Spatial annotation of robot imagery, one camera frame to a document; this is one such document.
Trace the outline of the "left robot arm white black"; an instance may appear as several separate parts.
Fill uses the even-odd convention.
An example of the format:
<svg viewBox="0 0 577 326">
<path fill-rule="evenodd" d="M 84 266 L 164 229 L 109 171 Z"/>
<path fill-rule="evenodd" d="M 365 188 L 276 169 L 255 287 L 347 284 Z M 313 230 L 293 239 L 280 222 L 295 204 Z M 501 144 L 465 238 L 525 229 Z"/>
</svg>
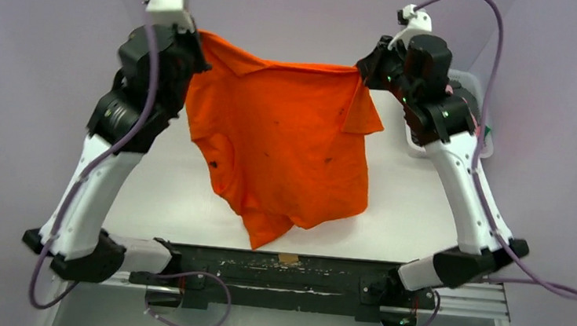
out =
<svg viewBox="0 0 577 326">
<path fill-rule="evenodd" d="M 48 222 L 23 235 L 66 281 L 99 283 L 116 273 L 161 273 L 172 257 L 167 241 L 116 236 L 104 220 L 129 174 L 176 119 L 192 76 L 210 69 L 199 33 L 139 27 L 119 47 L 120 68 L 87 125 L 80 163 Z"/>
</svg>

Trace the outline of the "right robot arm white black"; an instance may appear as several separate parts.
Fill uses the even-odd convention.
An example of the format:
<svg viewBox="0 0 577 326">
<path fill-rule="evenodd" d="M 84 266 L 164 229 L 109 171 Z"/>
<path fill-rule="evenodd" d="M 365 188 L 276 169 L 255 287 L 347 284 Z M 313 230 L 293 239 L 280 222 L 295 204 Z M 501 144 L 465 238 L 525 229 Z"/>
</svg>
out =
<svg viewBox="0 0 577 326">
<path fill-rule="evenodd" d="M 455 221 L 457 244 L 391 271 L 394 288 L 458 288 L 480 280 L 529 253 L 499 218 L 477 152 L 479 134 L 465 100 L 447 91 L 451 51 L 445 40 L 424 34 L 407 46 L 382 36 L 356 66 L 365 85 L 389 91 L 402 105 L 406 124 L 425 149 Z"/>
</svg>

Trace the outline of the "orange t shirt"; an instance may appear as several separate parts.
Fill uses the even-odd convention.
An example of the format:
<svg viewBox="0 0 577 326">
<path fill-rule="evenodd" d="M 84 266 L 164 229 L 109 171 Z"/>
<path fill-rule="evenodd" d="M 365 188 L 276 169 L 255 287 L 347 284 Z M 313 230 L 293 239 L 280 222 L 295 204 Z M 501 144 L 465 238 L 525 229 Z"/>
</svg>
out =
<svg viewBox="0 0 577 326">
<path fill-rule="evenodd" d="M 266 60 L 200 37 L 210 70 L 188 87 L 190 138 L 250 247 L 363 213 L 365 140 L 383 125 L 357 68 Z"/>
</svg>

